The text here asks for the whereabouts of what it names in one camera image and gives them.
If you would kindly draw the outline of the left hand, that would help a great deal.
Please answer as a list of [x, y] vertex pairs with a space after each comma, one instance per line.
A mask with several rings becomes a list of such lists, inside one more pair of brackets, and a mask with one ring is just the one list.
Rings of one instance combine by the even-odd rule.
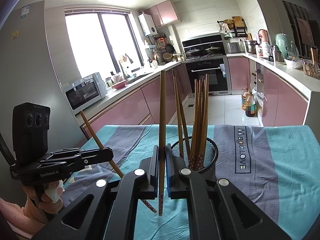
[[36, 191], [31, 186], [23, 186], [23, 190], [32, 200], [38, 199], [37, 207], [46, 213], [56, 214], [63, 206], [63, 182], [61, 180], [49, 183], [41, 197], [36, 196]]

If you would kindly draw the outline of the pink sleeve forearm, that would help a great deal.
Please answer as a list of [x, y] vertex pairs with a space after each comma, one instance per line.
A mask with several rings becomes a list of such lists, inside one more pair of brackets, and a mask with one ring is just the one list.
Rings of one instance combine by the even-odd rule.
[[23, 190], [27, 195], [25, 206], [19, 206], [1, 198], [1, 212], [19, 239], [31, 239], [45, 224], [40, 210], [32, 202], [36, 197], [35, 189], [23, 186]]

